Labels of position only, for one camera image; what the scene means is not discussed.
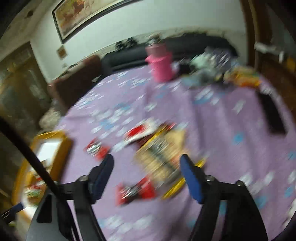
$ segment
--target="red snack packet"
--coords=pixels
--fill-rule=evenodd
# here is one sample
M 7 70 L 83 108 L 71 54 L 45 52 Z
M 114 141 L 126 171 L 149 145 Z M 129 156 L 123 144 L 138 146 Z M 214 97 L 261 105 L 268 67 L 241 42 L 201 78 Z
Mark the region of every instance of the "red snack packet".
M 144 177 L 135 186 L 122 183 L 116 187 L 116 204 L 123 205 L 135 199 L 152 199 L 156 197 L 156 190 L 148 177 Z
M 84 148 L 84 150 L 101 161 L 108 154 L 110 147 L 104 146 L 102 142 L 95 138 Z

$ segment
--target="purple tablecloth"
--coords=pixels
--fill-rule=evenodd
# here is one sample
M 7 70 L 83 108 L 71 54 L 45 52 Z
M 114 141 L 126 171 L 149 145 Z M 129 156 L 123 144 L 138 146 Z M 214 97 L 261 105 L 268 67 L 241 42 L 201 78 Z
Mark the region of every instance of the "purple tablecloth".
M 266 80 L 263 88 L 272 87 Z M 154 117 L 186 129 L 192 156 L 207 157 L 205 172 L 223 182 L 243 180 L 261 212 L 269 238 L 282 231 L 296 198 L 296 132 L 280 96 L 272 96 L 288 133 L 272 135 L 253 89 L 211 85 L 187 90 L 177 79 L 156 83 L 148 66 L 106 77 L 79 100 L 57 129 L 75 141 L 62 182 L 73 182 L 99 164 L 83 149 L 95 137 L 113 146 L 114 170 L 94 212 L 108 241 L 186 240 L 201 206 L 187 187 L 174 198 L 115 205 L 115 186 L 136 184 L 145 176 L 134 163 L 135 149 L 123 148 L 122 135 L 138 122 Z M 221 202 L 220 217 L 226 211 Z

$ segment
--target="framed painting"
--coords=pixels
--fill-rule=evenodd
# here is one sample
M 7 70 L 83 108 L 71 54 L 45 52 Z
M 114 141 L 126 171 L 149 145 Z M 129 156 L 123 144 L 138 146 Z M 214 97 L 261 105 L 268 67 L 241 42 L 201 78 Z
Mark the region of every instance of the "framed painting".
M 62 0 L 52 11 L 62 43 L 105 14 L 141 0 Z

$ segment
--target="black picture frame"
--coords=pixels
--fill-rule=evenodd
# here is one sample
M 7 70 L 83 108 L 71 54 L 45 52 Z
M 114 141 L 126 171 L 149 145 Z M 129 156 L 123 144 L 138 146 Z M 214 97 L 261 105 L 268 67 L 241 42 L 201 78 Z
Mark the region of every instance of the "black picture frame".
M 72 38 L 75 34 L 77 34 L 80 30 L 82 30 L 83 28 L 85 28 L 87 25 L 89 25 L 90 23 L 92 23 L 93 21 L 99 19 L 100 17 L 116 10 L 116 9 L 119 9 L 121 7 L 124 7 L 128 4 L 131 4 L 131 3 L 134 3 L 134 2 L 138 2 L 138 1 L 143 1 L 143 0 L 124 0 L 124 1 L 121 1 L 119 3 L 116 3 L 106 9 L 104 9 L 103 11 L 101 12 L 98 12 L 96 15 L 94 15 L 92 18 L 90 18 L 89 20 L 85 21 L 83 24 L 81 24 L 79 27 L 77 27 L 76 29 L 73 30 L 72 33 L 70 33 L 67 37 L 65 37 L 64 39 L 62 38 L 62 35 L 61 35 L 61 32 L 59 30 L 59 27 L 58 27 L 58 24 L 57 24 L 57 20 L 56 20 L 56 17 L 55 17 L 55 10 L 64 2 L 65 0 L 62 0 L 60 1 L 60 3 L 54 8 L 54 10 L 52 11 L 52 17 L 54 19 L 54 24 L 56 26 L 56 29 L 57 29 L 57 32 L 59 34 L 59 38 L 62 42 L 62 44 L 64 44 L 65 42 L 67 42 L 70 38 Z

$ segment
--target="pink bottle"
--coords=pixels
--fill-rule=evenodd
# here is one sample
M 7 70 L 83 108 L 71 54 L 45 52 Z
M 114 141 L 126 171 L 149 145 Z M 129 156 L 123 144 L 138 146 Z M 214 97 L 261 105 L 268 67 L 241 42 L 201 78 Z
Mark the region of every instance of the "pink bottle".
M 146 62 L 152 69 L 152 75 L 157 82 L 167 82 L 173 78 L 171 67 L 172 53 L 166 50 L 165 44 L 160 40 L 159 35 L 154 35 L 148 41 L 146 47 L 148 57 Z

